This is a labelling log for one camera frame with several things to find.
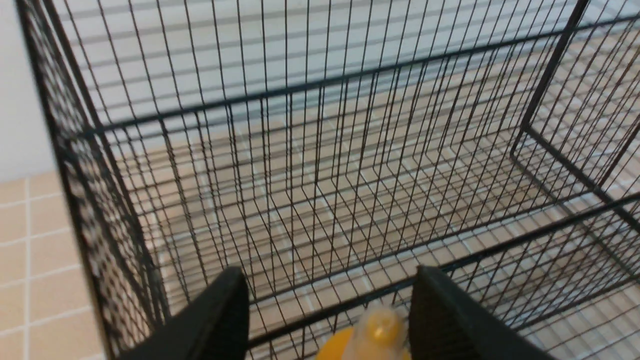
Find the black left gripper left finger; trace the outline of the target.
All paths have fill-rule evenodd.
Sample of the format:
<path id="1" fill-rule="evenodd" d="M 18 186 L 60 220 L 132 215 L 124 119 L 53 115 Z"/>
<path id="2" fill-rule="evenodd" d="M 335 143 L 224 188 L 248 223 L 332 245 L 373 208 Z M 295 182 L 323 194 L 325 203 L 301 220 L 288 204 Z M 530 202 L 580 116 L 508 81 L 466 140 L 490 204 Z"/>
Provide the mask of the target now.
<path id="1" fill-rule="evenodd" d="M 249 287 L 228 267 L 194 301 L 119 360 L 244 360 L 249 349 Z"/>

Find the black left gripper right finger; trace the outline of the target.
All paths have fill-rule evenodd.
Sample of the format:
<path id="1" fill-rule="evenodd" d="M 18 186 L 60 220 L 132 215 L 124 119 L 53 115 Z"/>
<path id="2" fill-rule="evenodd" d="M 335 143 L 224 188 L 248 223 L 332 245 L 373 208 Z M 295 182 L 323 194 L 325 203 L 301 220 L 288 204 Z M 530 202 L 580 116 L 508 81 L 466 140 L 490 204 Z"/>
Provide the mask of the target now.
<path id="1" fill-rule="evenodd" d="M 409 310 L 414 360 L 552 360 L 496 319 L 443 271 L 420 265 Z"/>

